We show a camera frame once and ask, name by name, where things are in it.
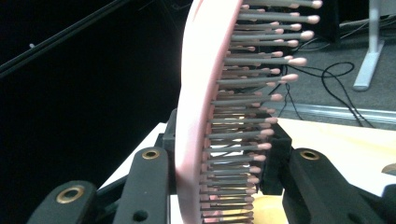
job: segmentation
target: black cable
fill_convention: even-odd
[[[364,127],[364,126],[362,125],[361,120],[358,118],[358,115],[359,115],[359,117],[361,117],[364,121],[366,121],[372,128],[374,128],[375,126],[374,126],[370,121],[368,121],[368,120],[358,111],[358,108],[356,108],[356,106],[354,106],[354,104],[352,103],[352,100],[350,99],[349,95],[347,94],[347,90],[346,90],[344,84],[340,81],[340,79],[338,79],[338,77],[336,77],[336,76],[333,75],[332,73],[328,72],[328,70],[330,70],[331,68],[333,68],[333,67],[335,67],[336,65],[339,65],[339,64],[351,64],[351,65],[353,65],[353,67],[354,67],[354,64],[353,64],[353,63],[349,63],[349,62],[334,63],[334,64],[328,66],[326,69],[323,70],[323,72],[322,72],[322,74],[321,74],[321,77],[320,77],[320,80],[321,80],[321,82],[322,82],[322,84],[323,84],[323,87],[326,89],[327,93],[329,93],[334,99],[336,99],[338,102],[340,102],[341,104],[343,104],[344,106],[346,106],[346,107],[348,108],[348,110],[350,111],[350,113],[353,115],[353,117],[355,118],[355,120],[358,122],[358,124],[359,124],[361,127]],[[335,78],[335,80],[337,80],[338,84],[340,84],[341,88],[343,89],[344,94],[345,94],[345,96],[346,96],[348,102],[350,103],[350,105],[348,105],[345,101],[341,100],[339,97],[337,97],[334,93],[332,93],[332,92],[329,90],[329,88],[327,87],[326,82],[324,81],[324,78],[325,78],[326,73],[330,74],[333,78]]]
[[[297,111],[296,105],[294,104],[293,98],[291,97],[291,94],[290,94],[290,85],[289,85],[289,83],[286,83],[285,86],[286,86],[286,90],[288,91],[288,96],[289,96],[289,98],[290,98],[291,104],[293,105],[294,111],[296,112],[297,117],[298,117],[300,120],[304,120],[304,119],[300,116],[300,113]]]
[[[331,68],[333,68],[334,66],[337,66],[337,65],[341,65],[341,64],[348,64],[348,65],[350,65],[350,68],[349,68],[348,70],[346,70],[344,73],[336,74],[336,75],[333,74],[333,73],[331,73],[331,72],[329,72],[329,70],[330,70]],[[310,73],[310,72],[308,72],[308,71],[305,71],[304,69],[297,68],[297,67],[294,67],[294,66],[290,66],[290,67],[293,68],[293,69],[295,69],[295,70],[297,70],[297,71],[303,72],[303,73],[305,73],[305,74],[307,74],[307,75],[309,75],[309,76],[312,76],[312,77],[320,77],[321,82],[322,82],[322,85],[323,85],[323,87],[325,88],[326,92],[329,93],[329,94],[330,94],[334,99],[336,99],[338,102],[340,102],[340,103],[343,104],[345,107],[347,107],[348,110],[350,111],[350,113],[353,115],[353,117],[355,118],[355,120],[358,122],[358,124],[359,124],[361,127],[363,127],[363,124],[361,123],[361,120],[359,119],[359,117],[360,117],[361,119],[363,119],[364,121],[366,121],[367,124],[368,124],[370,127],[372,127],[372,128],[375,127],[370,121],[368,121],[368,120],[359,112],[359,110],[357,109],[357,107],[352,103],[352,100],[350,99],[349,95],[347,94],[347,90],[346,90],[344,84],[339,80],[339,77],[345,76],[345,75],[347,75],[348,73],[350,73],[350,72],[355,68],[355,64],[350,63],[350,62],[334,63],[334,64],[328,66],[327,68],[325,68],[324,70],[323,70],[323,69],[316,68],[316,67],[309,67],[309,66],[304,66],[304,67],[303,67],[303,68],[308,68],[308,69],[313,69],[313,70],[320,71],[320,72],[321,72],[321,75],[316,75],[316,74],[314,74],[314,73]],[[324,81],[325,78],[329,78],[329,77],[335,78],[335,80],[336,80],[336,81],[338,82],[338,84],[341,86],[341,88],[342,88],[342,90],[344,91],[344,94],[345,94],[345,96],[346,96],[347,101],[349,102],[349,104],[347,104],[345,101],[343,101],[342,99],[340,99],[339,97],[337,97],[333,92],[330,91],[330,89],[328,88],[326,82]],[[292,99],[292,98],[291,98],[291,95],[290,95],[290,87],[289,87],[289,89],[287,89],[287,90],[288,90],[288,94],[287,94],[287,95],[289,96],[290,99]],[[297,109],[296,109],[295,106],[294,106],[294,110],[296,111],[297,116],[298,116],[299,118],[301,118],[301,116],[298,114],[298,111],[297,111]]]

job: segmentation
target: gray carpet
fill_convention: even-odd
[[[320,48],[326,45],[326,42],[315,42],[309,44],[299,50],[295,57],[305,57],[308,60],[307,66],[325,69],[329,65],[340,62],[351,62],[355,64],[355,69],[349,74],[339,77],[340,81],[346,88],[347,94],[352,100],[353,104],[358,109],[372,109],[372,110],[386,110],[396,111],[396,32],[391,26],[387,26],[386,29],[382,29],[381,39],[385,40],[385,46],[382,50],[375,75],[372,79],[371,86],[367,91],[354,91],[352,86],[355,82],[356,76],[359,73],[361,64],[364,56],[368,49],[368,33],[360,33],[357,35],[351,35],[341,39],[338,44],[330,44],[329,47],[324,49],[308,51],[307,49]],[[344,64],[335,66],[330,72],[333,74],[341,74],[348,70],[351,66]],[[305,69],[306,71],[321,75],[321,72]],[[326,92],[322,85],[319,77],[312,77],[294,69],[289,69],[289,73],[297,73],[300,78],[299,81],[290,84],[290,94],[296,104],[304,105],[329,105],[329,106],[341,106],[341,103],[336,101]],[[326,83],[329,89],[344,101],[347,98],[340,85],[334,78],[326,78]],[[277,92],[287,93],[286,88],[282,86]],[[288,99],[288,108],[292,108],[290,99]],[[276,106],[281,108],[284,103],[279,103]],[[295,111],[285,110],[280,115],[281,118],[298,119]],[[354,119],[337,119],[323,117],[321,115],[308,115],[301,114],[301,117],[306,120],[329,122],[345,125],[359,125]],[[395,123],[389,122],[374,122],[376,128],[396,130]]]

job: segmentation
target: hairbrush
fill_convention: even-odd
[[[280,75],[284,64],[302,66],[304,58],[284,56],[313,37],[297,7],[319,8],[321,1],[195,0],[183,37],[181,90],[177,107],[175,164],[183,222],[252,223],[252,194],[261,171],[253,161],[271,148],[276,118],[263,104],[280,94],[261,89],[297,79]]]

